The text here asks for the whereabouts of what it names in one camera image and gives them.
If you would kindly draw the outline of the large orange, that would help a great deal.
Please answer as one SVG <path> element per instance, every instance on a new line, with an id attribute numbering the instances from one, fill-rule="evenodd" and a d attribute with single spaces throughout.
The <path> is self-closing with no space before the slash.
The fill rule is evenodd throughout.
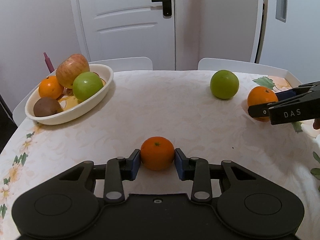
<path id="1" fill-rule="evenodd" d="M 264 86 L 254 87 L 247 97 L 248 107 L 270 102 L 278 102 L 278 98 L 274 91 Z"/>

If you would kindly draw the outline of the small tangerine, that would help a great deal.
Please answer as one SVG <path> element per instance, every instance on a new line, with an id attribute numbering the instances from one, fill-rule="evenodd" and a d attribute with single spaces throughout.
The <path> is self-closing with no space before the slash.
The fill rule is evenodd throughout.
<path id="1" fill-rule="evenodd" d="M 174 156 L 173 144 L 164 137 L 150 137 L 140 148 L 143 165 L 152 171 L 167 169 L 174 161 Z"/>

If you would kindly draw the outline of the green apple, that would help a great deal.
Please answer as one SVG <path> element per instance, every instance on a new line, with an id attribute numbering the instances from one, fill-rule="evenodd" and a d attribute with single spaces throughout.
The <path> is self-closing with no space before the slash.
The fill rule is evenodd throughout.
<path id="1" fill-rule="evenodd" d="M 219 99 L 231 99 L 239 90 L 239 79 L 229 70 L 219 70 L 210 80 L 210 90 Z"/>
<path id="2" fill-rule="evenodd" d="M 73 94 L 81 102 L 89 99 L 103 88 L 103 82 L 94 72 L 84 72 L 73 82 Z"/>

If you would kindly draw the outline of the brown kiwi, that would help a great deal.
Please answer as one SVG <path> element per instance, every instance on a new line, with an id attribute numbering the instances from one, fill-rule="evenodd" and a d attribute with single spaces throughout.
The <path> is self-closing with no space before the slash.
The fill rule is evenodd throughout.
<path id="1" fill-rule="evenodd" d="M 36 117 L 45 117 L 60 113 L 63 109 L 57 100 L 44 97 L 37 100 L 33 111 Z"/>

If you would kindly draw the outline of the red yellow apple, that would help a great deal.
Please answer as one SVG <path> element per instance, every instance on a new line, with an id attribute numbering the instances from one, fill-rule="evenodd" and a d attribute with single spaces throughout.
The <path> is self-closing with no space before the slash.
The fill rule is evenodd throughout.
<path id="1" fill-rule="evenodd" d="M 72 89 L 74 80 L 80 74 L 89 71 L 89 63 L 84 55 L 73 54 L 58 66 L 55 74 L 60 85 Z"/>

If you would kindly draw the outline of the white wardrobe door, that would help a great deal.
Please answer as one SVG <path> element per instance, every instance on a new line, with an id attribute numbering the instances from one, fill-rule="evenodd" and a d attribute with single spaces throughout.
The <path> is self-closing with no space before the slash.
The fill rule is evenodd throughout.
<path id="1" fill-rule="evenodd" d="M 265 0 L 258 62 L 319 81 L 319 0 Z"/>

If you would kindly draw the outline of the white chair right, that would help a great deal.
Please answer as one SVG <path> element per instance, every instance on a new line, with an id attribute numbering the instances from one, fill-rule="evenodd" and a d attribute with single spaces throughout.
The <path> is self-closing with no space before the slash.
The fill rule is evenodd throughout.
<path id="1" fill-rule="evenodd" d="M 230 70 L 231 72 L 283 77 L 292 87 L 297 87 L 302 84 L 288 70 L 263 64 L 214 58 L 203 58 L 198 62 L 198 70 L 218 71 L 222 69 Z"/>

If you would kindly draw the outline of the white chair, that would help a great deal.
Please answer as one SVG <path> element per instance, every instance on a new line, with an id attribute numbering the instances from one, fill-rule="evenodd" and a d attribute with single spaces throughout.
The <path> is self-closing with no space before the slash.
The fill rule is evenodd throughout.
<path id="1" fill-rule="evenodd" d="M 218 71 L 222 69 L 230 70 L 231 72 L 283 77 L 292 87 L 297 87 L 302 84 L 288 70 L 263 64 L 214 58 L 203 58 L 198 62 L 198 70 Z"/>
<path id="2" fill-rule="evenodd" d="M 63 124 L 90 111 L 106 95 L 114 72 L 153 70 L 147 57 L 112 59 L 90 64 L 84 56 L 72 55 L 43 79 L 14 109 L 13 119 L 20 125 L 31 117 L 43 124 Z M 24 118 L 17 119 L 16 111 Z"/>

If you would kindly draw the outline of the white oval duck bowl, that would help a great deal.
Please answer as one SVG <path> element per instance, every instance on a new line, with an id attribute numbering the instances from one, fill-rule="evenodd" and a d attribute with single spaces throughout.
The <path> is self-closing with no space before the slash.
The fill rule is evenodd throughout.
<path id="1" fill-rule="evenodd" d="M 71 94 L 70 90 L 64 90 L 63 96 L 58 100 L 62 107 L 62 112 L 50 116 L 36 117 L 33 108 L 35 103 L 40 100 L 39 89 L 37 88 L 31 93 L 26 101 L 24 108 L 26 116 L 29 119 L 44 125 L 59 125 L 79 118 L 80 116 L 92 110 L 104 99 L 108 93 L 114 78 L 114 72 L 109 66 L 104 64 L 96 63 L 90 64 L 89 66 L 93 72 L 100 76 L 104 84 L 104 87 L 101 90 L 84 102 L 77 100 L 76 97 Z"/>

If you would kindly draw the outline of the green apple in bowl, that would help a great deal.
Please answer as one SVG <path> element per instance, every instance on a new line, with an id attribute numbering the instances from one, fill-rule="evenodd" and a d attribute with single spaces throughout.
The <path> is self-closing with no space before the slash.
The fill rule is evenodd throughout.
<path id="1" fill-rule="evenodd" d="M 84 72 L 73 82 L 73 94 L 81 102 L 89 99 L 103 88 L 103 82 L 94 72 Z"/>

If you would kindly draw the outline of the white chair left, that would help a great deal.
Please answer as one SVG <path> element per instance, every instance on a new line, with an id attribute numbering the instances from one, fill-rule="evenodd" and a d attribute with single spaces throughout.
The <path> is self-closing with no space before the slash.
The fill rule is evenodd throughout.
<path id="1" fill-rule="evenodd" d="M 106 95 L 114 72 L 153 70 L 147 57 L 112 59 L 90 64 L 84 56 L 72 55 L 43 79 L 14 109 L 13 119 L 20 125 L 31 117 L 43 124 L 63 124 L 90 111 Z M 24 118 L 17 119 L 16 111 Z"/>

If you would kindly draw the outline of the orange in bowl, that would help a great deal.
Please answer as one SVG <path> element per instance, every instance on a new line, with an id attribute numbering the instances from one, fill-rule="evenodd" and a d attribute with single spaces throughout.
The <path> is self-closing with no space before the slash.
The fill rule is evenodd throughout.
<path id="1" fill-rule="evenodd" d="M 58 99 L 63 94 L 64 87 L 60 85 L 56 76 L 48 76 L 39 85 L 41 98 Z"/>

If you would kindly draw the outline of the pink handled tool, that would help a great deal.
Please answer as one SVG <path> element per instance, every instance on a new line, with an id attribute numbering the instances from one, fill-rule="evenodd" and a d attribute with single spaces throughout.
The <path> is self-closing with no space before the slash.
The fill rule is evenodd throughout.
<path id="1" fill-rule="evenodd" d="M 52 64 L 50 58 L 48 57 L 47 53 L 44 53 L 43 55 L 44 55 L 44 60 L 45 60 L 46 66 L 47 66 L 49 72 L 52 73 L 55 70 L 53 67 L 53 64 Z"/>

